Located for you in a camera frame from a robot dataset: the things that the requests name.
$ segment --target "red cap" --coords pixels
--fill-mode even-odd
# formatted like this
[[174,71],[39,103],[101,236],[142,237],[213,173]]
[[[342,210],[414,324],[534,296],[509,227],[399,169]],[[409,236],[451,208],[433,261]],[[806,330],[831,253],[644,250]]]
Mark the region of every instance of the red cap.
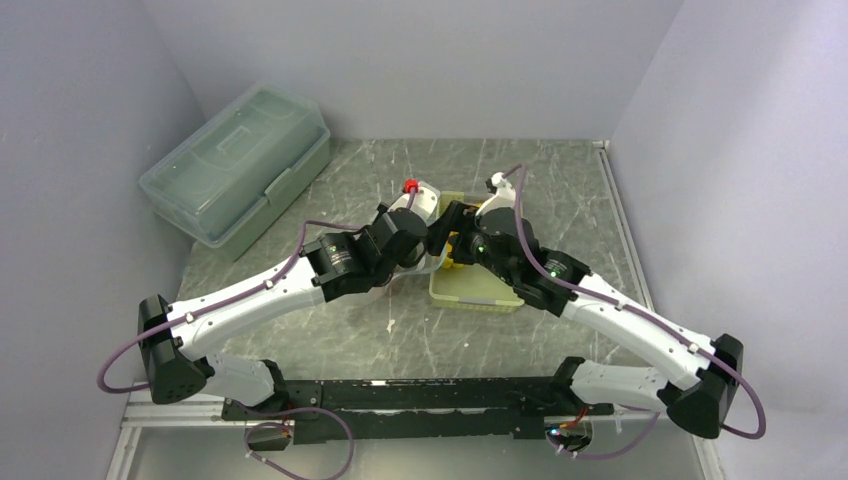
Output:
[[416,192],[418,191],[418,180],[410,178],[403,184],[403,193],[409,193],[413,188]]

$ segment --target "robotic arm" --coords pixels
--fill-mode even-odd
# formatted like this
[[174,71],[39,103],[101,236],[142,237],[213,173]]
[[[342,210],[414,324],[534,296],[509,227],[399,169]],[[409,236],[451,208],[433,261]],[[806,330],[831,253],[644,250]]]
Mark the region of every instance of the robotic arm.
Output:
[[[173,304],[160,296],[144,300],[139,306],[139,332],[146,338],[139,346],[153,401],[167,404],[202,392],[260,412],[300,405],[351,412],[362,411],[357,408],[363,406],[413,405],[516,409],[536,417],[573,414],[583,408],[608,413],[615,403],[666,410],[686,431],[716,438],[740,384],[742,344],[729,335],[712,340],[647,312],[585,264],[541,247],[530,223],[516,213],[522,183],[516,192],[505,175],[497,173],[486,184],[492,196],[479,208],[453,201],[435,218],[439,192],[421,183],[414,187],[417,193],[407,193],[391,206],[381,204],[376,219],[355,232],[326,233],[304,245],[302,231],[292,257],[235,285]],[[484,266],[528,306],[590,326],[651,367],[568,357],[552,377],[494,379],[485,385],[478,379],[337,381],[334,386],[320,382],[322,387],[312,390],[318,393],[304,399],[292,392],[292,385],[304,381],[287,382],[273,362],[219,352],[228,338],[261,322],[385,286],[398,267],[412,268],[425,254],[439,255],[446,242],[452,243],[454,262]],[[120,391],[106,386],[104,375],[105,368],[98,379],[101,388]],[[381,389],[387,385],[408,388],[397,389],[404,392],[398,394]],[[455,397],[431,394],[439,388]],[[371,389],[374,396],[363,401],[362,389]],[[513,398],[516,391],[520,398]],[[530,402],[523,392],[551,401]],[[456,400],[450,403],[446,397]]]

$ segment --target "metal frame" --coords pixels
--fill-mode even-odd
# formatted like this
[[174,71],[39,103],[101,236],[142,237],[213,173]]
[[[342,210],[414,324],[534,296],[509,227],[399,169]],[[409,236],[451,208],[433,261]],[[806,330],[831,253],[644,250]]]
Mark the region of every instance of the metal frame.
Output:
[[[645,306],[653,310],[653,300],[648,290],[642,266],[633,242],[621,198],[615,186],[615,180],[606,152],[607,142],[595,142],[595,155],[603,172],[604,181],[613,203],[613,212],[622,242],[626,246],[625,253],[630,265],[631,274],[636,279],[636,288],[645,302]],[[156,405],[148,391],[133,392],[127,401],[127,407],[121,422],[121,433],[112,456],[112,463],[106,475],[106,480],[126,480],[129,476],[142,429],[160,427],[216,427],[243,429],[259,423],[259,421],[224,421],[221,411],[224,402],[220,397],[197,394],[189,400],[172,405]],[[621,430],[622,420],[647,419],[650,414],[641,412],[622,412],[617,410],[613,415],[593,417],[593,421],[614,421],[616,430]],[[545,417],[546,423],[557,423],[571,420],[572,417]],[[692,437],[696,454],[701,464],[704,478],[708,480],[723,480],[725,478],[715,444],[712,440]]]

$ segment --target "white wall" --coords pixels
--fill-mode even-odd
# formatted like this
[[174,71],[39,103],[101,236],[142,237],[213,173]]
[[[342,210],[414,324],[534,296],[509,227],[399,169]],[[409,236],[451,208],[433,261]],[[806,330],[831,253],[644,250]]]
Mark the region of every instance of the white wall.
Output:
[[822,425],[846,436],[832,421],[848,413],[846,32],[846,2],[687,1],[612,136],[658,308],[742,339],[772,418],[811,425],[762,444],[723,437],[731,478],[848,468],[844,447],[805,447]]
[[126,398],[97,369],[189,246],[136,181],[203,117],[138,1],[4,1],[0,44],[0,477],[103,478]]
[[609,138],[682,0],[144,0],[207,116],[268,79],[354,138]]

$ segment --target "marble tabletop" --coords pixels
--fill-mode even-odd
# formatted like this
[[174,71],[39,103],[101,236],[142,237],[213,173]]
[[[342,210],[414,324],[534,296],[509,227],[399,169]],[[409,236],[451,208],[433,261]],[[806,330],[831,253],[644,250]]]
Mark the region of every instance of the marble tabletop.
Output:
[[[492,173],[526,162],[524,216],[542,245],[582,260],[643,302],[592,142],[357,140],[334,141],[331,149],[327,168],[238,261],[195,243],[179,299],[281,262],[304,219],[369,222],[378,202],[391,203],[407,178],[440,190],[484,193]],[[307,241],[322,231],[312,227]],[[271,359],[289,379],[551,375],[570,355],[644,365],[594,330],[527,306],[512,314],[433,307],[427,286],[426,276],[397,279],[371,303],[342,298],[294,312],[230,339],[224,351]]]

